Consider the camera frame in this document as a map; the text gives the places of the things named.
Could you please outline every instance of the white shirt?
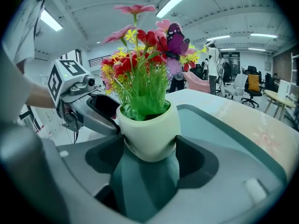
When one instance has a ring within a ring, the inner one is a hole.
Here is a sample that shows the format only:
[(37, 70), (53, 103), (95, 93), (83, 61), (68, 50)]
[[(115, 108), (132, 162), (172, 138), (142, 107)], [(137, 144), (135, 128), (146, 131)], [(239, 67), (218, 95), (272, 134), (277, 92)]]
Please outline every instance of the white shirt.
[(204, 66), (204, 70), (207, 70), (207, 66), (209, 65), (209, 61), (207, 61), (206, 59), (204, 60), (205, 66)]
[(34, 59), (34, 26), (40, 16), (41, 1), (24, 0), (2, 38), (2, 47), (11, 62)]
[(217, 64), (220, 64), (220, 53), (217, 48), (209, 47), (209, 56), (211, 58), (209, 59), (209, 76), (215, 76), (218, 78), (218, 72), (217, 72)]
[(31, 86), (15, 65), (34, 58), (34, 25), (39, 16), (41, 1), (24, 0), (10, 21), (0, 47), (0, 120), (17, 120), (30, 95)]

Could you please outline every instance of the white chair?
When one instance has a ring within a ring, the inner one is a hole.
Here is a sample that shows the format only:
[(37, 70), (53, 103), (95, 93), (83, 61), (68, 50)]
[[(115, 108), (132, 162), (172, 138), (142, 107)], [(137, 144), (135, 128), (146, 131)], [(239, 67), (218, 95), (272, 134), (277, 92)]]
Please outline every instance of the white chair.
[(232, 96), (243, 96), (244, 94), (244, 87), (248, 76), (244, 74), (238, 74), (235, 78), (235, 82), (233, 83), (225, 83), (224, 91)]

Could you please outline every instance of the office chair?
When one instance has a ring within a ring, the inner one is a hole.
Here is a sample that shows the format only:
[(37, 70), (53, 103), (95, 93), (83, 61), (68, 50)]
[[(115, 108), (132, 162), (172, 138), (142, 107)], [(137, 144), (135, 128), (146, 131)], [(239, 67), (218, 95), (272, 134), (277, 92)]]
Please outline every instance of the office chair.
[[(258, 76), (258, 72), (254, 72), (254, 71), (251, 71), (251, 70), (246, 70), (245, 71), (245, 74), (246, 75), (257, 75)], [(242, 104), (246, 103), (246, 102), (249, 102), (252, 104), (253, 108), (255, 108), (255, 105), (257, 105), (257, 107), (259, 107), (259, 104), (253, 100), (253, 97), (256, 97), (256, 96), (262, 96), (263, 94), (260, 92), (260, 91), (251, 91), (248, 89), (249, 88), (249, 83), (248, 83), (248, 78), (247, 78), (247, 81), (245, 83), (245, 92), (248, 93), (250, 95), (250, 98), (242, 98), (241, 100), (244, 100), (242, 102)]]
[(231, 95), (232, 96), (231, 99), (233, 99), (234, 96), (243, 96), (245, 83), (247, 79), (248, 79), (247, 75), (238, 74), (235, 78), (234, 83), (225, 83), (224, 86), (225, 93)]
[(274, 81), (269, 73), (265, 75), (265, 88), (264, 90), (269, 90), (269, 91), (278, 91), (278, 87), (275, 86)]
[(251, 65), (248, 66), (247, 70), (248, 70), (249, 72), (257, 72), (256, 67), (255, 67), (255, 66), (251, 66)]
[(204, 76), (204, 67), (201, 67), (200, 64), (196, 64), (195, 68), (191, 68), (190, 71), (196, 75), (197, 77), (199, 77), (200, 79), (203, 80), (203, 76)]
[(264, 80), (262, 79), (262, 73), (261, 73), (260, 71), (258, 72), (258, 82), (259, 82), (259, 84), (260, 84), (261, 90), (262, 90), (262, 89), (265, 89), (265, 87), (262, 86), (263, 84), (265, 84), (265, 82), (264, 82)]

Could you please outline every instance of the table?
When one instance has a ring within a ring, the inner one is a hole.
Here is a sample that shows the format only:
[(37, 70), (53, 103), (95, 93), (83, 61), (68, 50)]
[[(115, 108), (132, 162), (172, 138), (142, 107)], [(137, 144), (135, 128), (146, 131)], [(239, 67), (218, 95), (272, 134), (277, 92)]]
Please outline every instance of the table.
[(282, 105), (279, 120), (281, 120), (281, 118), (282, 118), (282, 115), (285, 111), (285, 106), (288, 106), (288, 107), (291, 107), (291, 108), (296, 107), (296, 105), (292, 101), (290, 101), (288, 98), (280, 98), (280, 97), (278, 97), (278, 94), (274, 91), (265, 90), (264, 93), (270, 98), (270, 102), (269, 102), (269, 104), (268, 104), (268, 106), (265, 110), (265, 113), (267, 113), (267, 111), (268, 111), (268, 109), (269, 109), (269, 107), (272, 103), (272, 100), (276, 100), (278, 102), (277, 109), (275, 111), (274, 117), (276, 116), (276, 114), (279, 110), (280, 104)]

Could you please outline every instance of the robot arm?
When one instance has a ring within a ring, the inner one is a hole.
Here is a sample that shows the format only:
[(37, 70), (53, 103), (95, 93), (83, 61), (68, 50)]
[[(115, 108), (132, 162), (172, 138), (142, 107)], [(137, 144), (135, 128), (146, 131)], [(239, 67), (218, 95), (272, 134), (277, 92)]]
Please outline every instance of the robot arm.
[(110, 102), (109, 107), (115, 110), (120, 104), (106, 95), (91, 95), (97, 90), (95, 79), (76, 61), (55, 60), (48, 89), (64, 127), (74, 132), (85, 126), (105, 135), (119, 133), (119, 127), (106, 110), (99, 109), (99, 103)]

